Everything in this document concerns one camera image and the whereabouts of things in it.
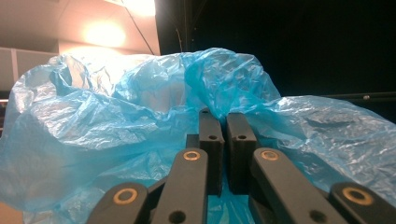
plastic bag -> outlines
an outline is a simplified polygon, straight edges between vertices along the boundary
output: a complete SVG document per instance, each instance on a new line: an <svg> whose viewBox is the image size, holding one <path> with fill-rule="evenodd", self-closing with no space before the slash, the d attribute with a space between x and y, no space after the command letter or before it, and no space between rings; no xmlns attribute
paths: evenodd
<svg viewBox="0 0 396 224"><path fill-rule="evenodd" d="M0 139L0 200L26 211L26 223L84 223L111 187L166 176L206 106L220 120L245 113L262 144L315 185L352 179L396 204L394 124L341 101L280 98L254 56L226 49L62 55L27 72ZM225 181L220 198L209 196L208 223L253 223L247 197Z"/></svg>

crumpled plastic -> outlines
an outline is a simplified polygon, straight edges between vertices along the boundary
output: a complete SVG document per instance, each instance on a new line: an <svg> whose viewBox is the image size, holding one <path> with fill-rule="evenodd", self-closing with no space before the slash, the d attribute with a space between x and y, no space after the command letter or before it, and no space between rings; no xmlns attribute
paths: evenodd
<svg viewBox="0 0 396 224"><path fill-rule="evenodd" d="M352 180L396 205L396 125L348 102L281 98L252 55L61 55L15 84L0 139L0 201L26 223L85 223L105 192L165 177L198 111L246 114L317 187ZM247 196L209 196L208 223L254 223Z"/></svg>

orange surface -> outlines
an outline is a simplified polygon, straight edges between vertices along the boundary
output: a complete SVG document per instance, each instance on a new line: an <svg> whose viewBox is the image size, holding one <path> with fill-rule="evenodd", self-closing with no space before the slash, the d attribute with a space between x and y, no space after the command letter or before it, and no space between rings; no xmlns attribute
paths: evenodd
<svg viewBox="0 0 396 224"><path fill-rule="evenodd" d="M0 203L0 224L22 224L22 212Z"/></svg>

round hole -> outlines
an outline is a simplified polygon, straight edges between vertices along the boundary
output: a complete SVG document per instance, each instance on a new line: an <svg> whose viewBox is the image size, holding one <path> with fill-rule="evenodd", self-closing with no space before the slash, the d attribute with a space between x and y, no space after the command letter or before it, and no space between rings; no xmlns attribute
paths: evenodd
<svg viewBox="0 0 396 224"><path fill-rule="evenodd" d="M182 211L173 212L169 216L169 221L171 223L183 223L185 220L186 220L186 214L184 214L184 212Z"/></svg>
<svg viewBox="0 0 396 224"><path fill-rule="evenodd" d="M119 205L132 203L137 197L135 189L120 189L113 197L113 202Z"/></svg>
<svg viewBox="0 0 396 224"><path fill-rule="evenodd" d="M188 151L183 154L183 157L186 161L197 161L201 157L201 154L196 151Z"/></svg>
<svg viewBox="0 0 396 224"><path fill-rule="evenodd" d="M309 216L311 217L312 220L316 223L326 223L327 222L327 217L323 213L313 210L309 212Z"/></svg>
<svg viewBox="0 0 396 224"><path fill-rule="evenodd" d="M273 151L263 151L262 158L268 161L277 161L279 159L279 155Z"/></svg>
<svg viewBox="0 0 396 224"><path fill-rule="evenodd" d="M352 187L344 188L343 194L348 200L360 205L370 205L374 201L373 197L369 193L361 189Z"/></svg>

light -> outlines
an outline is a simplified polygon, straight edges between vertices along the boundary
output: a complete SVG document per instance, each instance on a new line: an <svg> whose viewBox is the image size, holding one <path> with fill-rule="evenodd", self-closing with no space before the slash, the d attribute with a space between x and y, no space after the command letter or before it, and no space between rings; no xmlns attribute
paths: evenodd
<svg viewBox="0 0 396 224"><path fill-rule="evenodd" d="M94 45L120 47L125 41L125 33L116 24L97 23L87 29L85 40Z"/></svg>
<svg viewBox="0 0 396 224"><path fill-rule="evenodd" d="M146 17L155 16L154 0L105 0L110 3L127 7L134 14Z"/></svg>

